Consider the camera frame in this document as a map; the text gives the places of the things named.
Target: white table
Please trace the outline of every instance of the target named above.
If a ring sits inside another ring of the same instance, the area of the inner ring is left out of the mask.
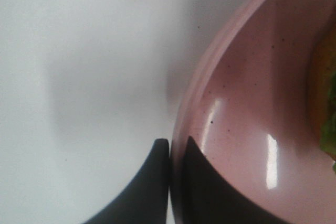
[[[0,0],[0,223],[79,223],[113,199],[242,1]]]

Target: black object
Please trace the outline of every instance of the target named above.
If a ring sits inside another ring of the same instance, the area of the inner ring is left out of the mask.
[[[183,160],[181,192],[184,224],[286,224],[224,180],[192,137]]]
[[[158,139],[124,191],[86,224],[165,224],[169,182],[169,143]]]

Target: green vegetable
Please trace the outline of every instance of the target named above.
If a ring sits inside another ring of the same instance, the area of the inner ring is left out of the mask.
[[[328,104],[330,113],[328,120],[322,127],[320,147],[323,151],[336,155],[336,72],[331,76]]]

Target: speckled ceramic bowl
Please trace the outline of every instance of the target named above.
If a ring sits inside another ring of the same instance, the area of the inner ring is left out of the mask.
[[[292,223],[336,222],[333,161],[306,116],[311,51],[336,0],[248,0],[202,57],[173,137],[174,211],[187,137],[253,202]]]

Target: bowl rim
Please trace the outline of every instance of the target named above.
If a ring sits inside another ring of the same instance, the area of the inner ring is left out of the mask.
[[[186,140],[188,138],[187,125],[193,118],[193,111],[198,106],[202,94],[208,84],[213,71],[221,60],[223,54],[235,39],[239,31],[248,22],[252,15],[262,6],[266,0],[245,0],[232,14],[231,18],[216,34],[210,45],[201,56],[193,75],[189,81],[187,89],[183,95],[177,118],[174,125],[172,137],[171,159],[173,168],[172,203],[175,221],[182,224],[179,209],[180,201],[177,199],[181,195],[179,185],[176,184],[180,177],[180,159],[185,152]]]

